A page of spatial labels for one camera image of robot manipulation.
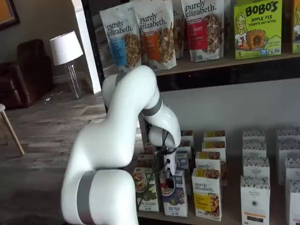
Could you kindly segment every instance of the cereal box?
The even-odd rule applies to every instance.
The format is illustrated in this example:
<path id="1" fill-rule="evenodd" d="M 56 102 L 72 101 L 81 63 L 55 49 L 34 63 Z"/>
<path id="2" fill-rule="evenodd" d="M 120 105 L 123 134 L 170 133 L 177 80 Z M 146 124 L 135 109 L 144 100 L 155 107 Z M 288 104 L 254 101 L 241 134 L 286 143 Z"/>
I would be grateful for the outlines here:
<path id="1" fill-rule="evenodd" d="M 221 159 L 221 182 L 222 186 L 227 185 L 227 175 L 228 175 L 228 166 L 226 160 L 226 147 L 225 142 L 203 142 L 202 143 L 203 152 L 219 152 Z"/>
<path id="2" fill-rule="evenodd" d="M 277 141 L 277 178 L 279 185 L 285 184 L 285 159 L 300 158 L 300 141 L 286 139 Z"/>
<path id="3" fill-rule="evenodd" d="M 288 225 L 298 225 L 300 223 L 300 181 L 290 180 L 288 189 L 288 201 L 286 204 Z"/>
<path id="4" fill-rule="evenodd" d="M 245 177 L 240 179 L 242 224 L 269 225 L 270 179 Z"/>
<path id="5" fill-rule="evenodd" d="M 154 154 L 156 152 L 156 147 L 149 142 L 144 146 L 145 154 Z"/>
<path id="6" fill-rule="evenodd" d="M 194 169 L 192 174 L 197 217 L 221 221 L 221 186 L 218 170 Z"/>
<path id="7" fill-rule="evenodd" d="M 152 176 L 147 187 L 147 181 L 151 174 L 151 168 L 135 168 L 132 177 L 135 182 L 136 199 L 139 203 L 143 197 L 139 210 L 159 212 L 157 184 L 154 176 Z"/>
<path id="8" fill-rule="evenodd" d="M 300 0 L 292 1 L 292 52 L 300 53 Z"/>
<path id="9" fill-rule="evenodd" d="M 246 177 L 270 177 L 268 158 L 243 158 L 243 174 Z"/>
<path id="10" fill-rule="evenodd" d="M 188 154 L 186 152 L 176 153 L 176 169 L 184 170 L 187 195 L 191 195 L 191 172 L 189 169 Z"/>
<path id="11" fill-rule="evenodd" d="M 188 159 L 192 158 L 192 144 L 190 141 L 181 140 L 180 145 L 177 147 L 176 152 L 186 152 Z"/>
<path id="12" fill-rule="evenodd" d="M 225 142 L 225 131 L 218 130 L 218 131 L 204 131 L 203 132 L 203 141 L 204 142 Z"/>
<path id="13" fill-rule="evenodd" d="M 221 171 L 219 152 L 197 152 L 195 165 L 198 169 Z"/>
<path id="14" fill-rule="evenodd" d="M 243 141 L 243 157 L 267 157 L 267 144 L 259 140 Z"/>
<path id="15" fill-rule="evenodd" d="M 265 141 L 264 129 L 261 128 L 249 128 L 243 129 L 243 141 L 248 140 L 259 140 L 261 142 Z"/>
<path id="16" fill-rule="evenodd" d="M 300 180 L 300 158 L 285 159 L 285 199 L 289 190 L 289 180 Z"/>
<path id="17" fill-rule="evenodd" d="M 278 127 L 278 140 L 296 139 L 300 140 L 300 127 Z"/>
<path id="18" fill-rule="evenodd" d="M 234 7 L 235 59 L 281 54 L 282 0 L 239 0 Z"/>
<path id="19" fill-rule="evenodd" d="M 173 175 L 172 180 L 174 188 L 168 187 L 166 177 L 165 171 L 159 176 L 165 214 L 167 216 L 187 217 L 188 198 L 184 170 L 176 170 Z"/>
<path id="20" fill-rule="evenodd" d="M 139 157 L 137 158 L 137 166 L 152 168 L 153 160 L 154 160 L 154 155 L 140 154 Z"/>

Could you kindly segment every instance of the brown leather armchair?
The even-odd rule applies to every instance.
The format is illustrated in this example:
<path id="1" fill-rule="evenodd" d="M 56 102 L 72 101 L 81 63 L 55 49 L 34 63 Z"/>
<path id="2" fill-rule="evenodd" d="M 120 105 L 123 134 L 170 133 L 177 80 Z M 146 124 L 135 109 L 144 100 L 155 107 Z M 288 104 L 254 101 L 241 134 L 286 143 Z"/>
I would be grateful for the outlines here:
<path id="1" fill-rule="evenodd" d="M 0 64 L 0 104 L 29 107 L 53 88 L 51 59 L 42 40 L 19 44 L 17 62 Z"/>

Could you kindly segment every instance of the white lampshade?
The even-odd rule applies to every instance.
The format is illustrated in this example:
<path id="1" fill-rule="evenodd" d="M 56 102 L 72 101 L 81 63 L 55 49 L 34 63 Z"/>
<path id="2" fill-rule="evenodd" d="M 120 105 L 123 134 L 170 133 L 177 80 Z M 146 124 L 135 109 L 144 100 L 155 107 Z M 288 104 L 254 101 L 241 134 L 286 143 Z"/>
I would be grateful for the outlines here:
<path id="1" fill-rule="evenodd" d="M 75 31 L 51 39 L 50 46 L 56 66 L 77 59 L 83 54 Z"/>

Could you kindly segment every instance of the wooden shelf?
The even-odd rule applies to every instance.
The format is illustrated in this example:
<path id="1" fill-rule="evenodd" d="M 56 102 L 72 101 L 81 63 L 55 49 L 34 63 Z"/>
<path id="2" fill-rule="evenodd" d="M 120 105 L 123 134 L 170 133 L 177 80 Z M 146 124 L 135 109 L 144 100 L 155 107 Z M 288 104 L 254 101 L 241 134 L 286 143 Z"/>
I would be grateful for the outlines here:
<path id="1" fill-rule="evenodd" d="M 223 188 L 222 194 L 222 220 L 221 222 L 204 219 L 195 216 L 194 203 L 191 197 L 188 199 L 188 216 L 171 217 L 165 216 L 163 209 L 160 213 L 138 211 L 137 215 L 142 218 L 157 219 L 163 221 L 177 222 L 192 225 L 240 225 L 240 176 L 241 160 L 234 160 L 229 165 L 228 186 Z M 270 197 L 270 225 L 285 224 L 285 188 L 277 184 L 276 175 L 271 176 L 271 197 Z"/>
<path id="2" fill-rule="evenodd" d="M 270 56 L 270 57 L 260 57 L 255 59 L 248 60 L 235 60 L 234 54 L 226 55 L 225 57 L 219 60 L 211 60 L 205 62 L 191 62 L 189 51 L 184 52 L 184 57 L 182 59 L 177 60 L 177 66 L 169 69 L 169 70 L 161 70 L 157 71 L 157 76 L 162 75 L 170 75 L 170 74 L 178 74 L 184 72 L 205 70 L 205 69 L 213 69 L 213 68 L 221 68 L 221 67 L 231 67 L 243 64 L 251 64 L 258 62 L 267 62 L 274 60 L 284 60 L 284 59 L 292 59 L 300 57 L 300 53 L 292 53 L 291 48 L 285 47 L 282 49 L 281 55 L 279 56 Z"/>

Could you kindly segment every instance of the table lamp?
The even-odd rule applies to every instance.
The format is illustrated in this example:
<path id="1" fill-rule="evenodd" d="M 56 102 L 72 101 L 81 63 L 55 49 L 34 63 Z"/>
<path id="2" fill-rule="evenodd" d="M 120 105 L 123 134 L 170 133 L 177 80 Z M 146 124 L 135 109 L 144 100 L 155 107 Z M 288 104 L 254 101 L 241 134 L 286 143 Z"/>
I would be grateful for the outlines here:
<path id="1" fill-rule="evenodd" d="M 59 35 L 50 40 L 54 65 L 65 64 L 67 81 L 74 99 L 82 97 L 82 87 L 76 77 L 75 59 L 83 55 L 75 31 Z"/>

